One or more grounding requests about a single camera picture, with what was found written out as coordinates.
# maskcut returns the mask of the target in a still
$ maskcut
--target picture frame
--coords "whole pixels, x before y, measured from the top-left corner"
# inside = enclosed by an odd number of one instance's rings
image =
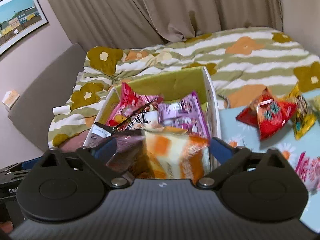
[[[38,0],[0,0],[0,57],[12,45],[47,23]]]

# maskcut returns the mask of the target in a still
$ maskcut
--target metal screw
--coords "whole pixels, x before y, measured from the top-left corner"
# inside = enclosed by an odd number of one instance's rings
[[[124,178],[114,178],[111,180],[111,183],[114,186],[121,187],[121,186],[124,186],[125,184],[127,184],[127,180]]]
[[[212,186],[214,184],[214,179],[204,177],[204,178],[199,179],[199,183],[203,186]]]

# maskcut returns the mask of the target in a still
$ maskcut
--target black device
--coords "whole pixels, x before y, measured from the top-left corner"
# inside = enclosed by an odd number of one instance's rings
[[[24,217],[16,201],[18,186],[39,159],[15,163],[0,169],[0,209],[2,215],[3,213],[7,213],[14,227],[17,227],[24,221]]]
[[[16,197],[28,219],[10,239],[316,237],[299,220],[308,192],[277,150],[237,149],[196,185],[187,179],[135,179],[131,186],[90,149],[51,150],[20,183]]]

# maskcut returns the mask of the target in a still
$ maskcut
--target purple snack bag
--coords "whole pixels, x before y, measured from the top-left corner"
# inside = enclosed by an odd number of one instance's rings
[[[180,101],[170,104],[160,103],[159,116],[163,126],[187,129],[188,134],[209,139],[210,134],[195,91]]]

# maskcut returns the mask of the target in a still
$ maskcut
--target daisy print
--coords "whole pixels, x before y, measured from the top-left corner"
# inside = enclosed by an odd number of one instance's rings
[[[229,144],[231,147],[244,146],[243,137],[242,137],[240,134],[237,135],[237,136],[231,137],[231,138],[228,140],[228,144]]]
[[[290,155],[295,151],[295,147],[291,147],[291,143],[280,143],[277,145],[277,148],[282,153],[283,157],[286,160],[289,160]]]

